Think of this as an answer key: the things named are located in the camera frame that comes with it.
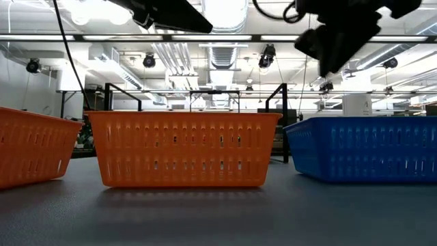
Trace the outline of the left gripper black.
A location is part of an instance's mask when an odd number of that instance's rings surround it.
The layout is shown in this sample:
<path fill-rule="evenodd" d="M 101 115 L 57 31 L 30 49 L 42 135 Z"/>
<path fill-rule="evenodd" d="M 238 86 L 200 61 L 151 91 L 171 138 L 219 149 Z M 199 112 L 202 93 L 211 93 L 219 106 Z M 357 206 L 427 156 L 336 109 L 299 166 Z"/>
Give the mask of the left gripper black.
<path fill-rule="evenodd" d="M 109 0 L 128 10 L 138 26 L 210 33 L 213 25 L 187 0 Z"/>

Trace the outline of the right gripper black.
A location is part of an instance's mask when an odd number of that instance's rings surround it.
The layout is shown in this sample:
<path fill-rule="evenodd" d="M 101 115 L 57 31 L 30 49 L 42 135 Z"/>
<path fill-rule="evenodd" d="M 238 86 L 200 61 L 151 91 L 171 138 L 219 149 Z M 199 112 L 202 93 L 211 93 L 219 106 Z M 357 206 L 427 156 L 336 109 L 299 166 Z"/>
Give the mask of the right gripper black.
<path fill-rule="evenodd" d="M 364 25 L 357 29 L 333 29 L 320 25 L 300 34 L 294 47 L 318 60 L 318 74 L 326 77 L 338 72 L 372 37 L 380 32 L 377 25 L 380 8 L 388 8 L 398 19 L 422 4 L 422 0 L 296 0 L 299 14 L 315 14 L 326 25 Z"/>

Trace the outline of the blue plastic slotted basket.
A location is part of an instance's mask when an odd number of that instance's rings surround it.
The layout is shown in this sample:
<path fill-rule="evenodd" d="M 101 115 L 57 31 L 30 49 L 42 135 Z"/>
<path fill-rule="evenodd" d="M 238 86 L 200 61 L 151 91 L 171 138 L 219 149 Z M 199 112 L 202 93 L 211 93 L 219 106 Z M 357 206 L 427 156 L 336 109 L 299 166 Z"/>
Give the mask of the blue plastic slotted basket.
<path fill-rule="evenodd" d="M 309 118 L 284 128 L 297 172 L 326 182 L 437 182 L 437 116 Z"/>

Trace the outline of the orange plastic slotted basket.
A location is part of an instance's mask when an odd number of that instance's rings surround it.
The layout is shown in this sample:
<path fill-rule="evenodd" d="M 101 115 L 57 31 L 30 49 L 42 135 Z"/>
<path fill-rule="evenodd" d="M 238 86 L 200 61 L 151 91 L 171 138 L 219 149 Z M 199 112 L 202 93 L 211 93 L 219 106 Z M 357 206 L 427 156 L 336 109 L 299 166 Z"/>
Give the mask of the orange plastic slotted basket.
<path fill-rule="evenodd" d="M 61 178 L 80 122 L 0 107 L 0 189 Z"/>
<path fill-rule="evenodd" d="M 280 113 L 90 111 L 107 187 L 259 187 Z"/>

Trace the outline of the white cabinet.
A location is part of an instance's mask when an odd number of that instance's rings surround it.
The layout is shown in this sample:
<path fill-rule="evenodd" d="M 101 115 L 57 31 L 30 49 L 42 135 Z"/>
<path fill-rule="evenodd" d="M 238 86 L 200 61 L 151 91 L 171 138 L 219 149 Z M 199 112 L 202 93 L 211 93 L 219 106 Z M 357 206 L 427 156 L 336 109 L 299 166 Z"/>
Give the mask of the white cabinet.
<path fill-rule="evenodd" d="M 343 116 L 361 117 L 372 115 L 370 94 L 348 94 L 342 98 Z"/>

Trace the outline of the blue-grey table mat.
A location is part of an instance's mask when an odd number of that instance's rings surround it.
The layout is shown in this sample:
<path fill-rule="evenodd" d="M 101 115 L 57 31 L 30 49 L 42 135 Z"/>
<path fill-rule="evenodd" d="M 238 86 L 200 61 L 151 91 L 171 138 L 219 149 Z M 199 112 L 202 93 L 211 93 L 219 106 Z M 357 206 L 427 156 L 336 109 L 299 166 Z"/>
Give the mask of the blue-grey table mat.
<path fill-rule="evenodd" d="M 437 246 L 437 184 L 326 184 L 273 164 L 256 189 L 110 189 L 96 159 L 0 191 L 0 246 Z"/>

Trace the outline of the silver ventilation duct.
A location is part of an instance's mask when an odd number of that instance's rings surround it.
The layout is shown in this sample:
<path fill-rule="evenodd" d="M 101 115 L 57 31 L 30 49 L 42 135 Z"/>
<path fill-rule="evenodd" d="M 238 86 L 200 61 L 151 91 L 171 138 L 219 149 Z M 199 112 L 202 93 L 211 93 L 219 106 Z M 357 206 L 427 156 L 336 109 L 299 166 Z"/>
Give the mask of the silver ventilation duct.
<path fill-rule="evenodd" d="M 241 34 L 247 18 L 249 0 L 201 0 L 202 14 L 212 24 L 212 34 Z M 237 43 L 227 46 L 215 44 L 208 49 L 211 66 L 216 69 L 233 68 Z"/>

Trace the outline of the black metal shelf side frame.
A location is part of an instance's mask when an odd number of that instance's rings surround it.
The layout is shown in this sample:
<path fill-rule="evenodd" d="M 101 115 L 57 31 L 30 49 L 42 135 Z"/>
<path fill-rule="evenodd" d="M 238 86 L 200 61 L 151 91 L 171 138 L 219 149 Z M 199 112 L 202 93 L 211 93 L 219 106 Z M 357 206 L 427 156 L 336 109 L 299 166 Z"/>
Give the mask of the black metal shelf side frame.
<path fill-rule="evenodd" d="M 121 89 L 120 87 L 116 86 L 113 83 L 105 83 L 104 84 L 104 110 L 105 111 L 112 111 L 113 110 L 113 90 L 116 92 L 121 92 L 122 94 L 125 94 L 129 98 L 137 101 L 137 111 L 142 111 L 142 101 L 138 99 L 137 97 L 133 96 L 132 94 L 128 93 L 126 90 Z"/>
<path fill-rule="evenodd" d="M 270 100 L 273 99 L 278 93 L 281 94 L 282 97 L 282 118 L 281 118 L 281 125 L 282 127 L 285 127 L 288 125 L 288 96 L 287 96 L 287 84 L 282 83 L 280 86 L 266 99 L 265 102 L 265 112 L 270 112 Z M 284 164 L 289 163 L 289 147 L 288 147 L 288 140 L 285 130 L 282 130 L 283 135 L 283 144 L 282 144 L 282 157 L 283 160 L 281 161 Z"/>

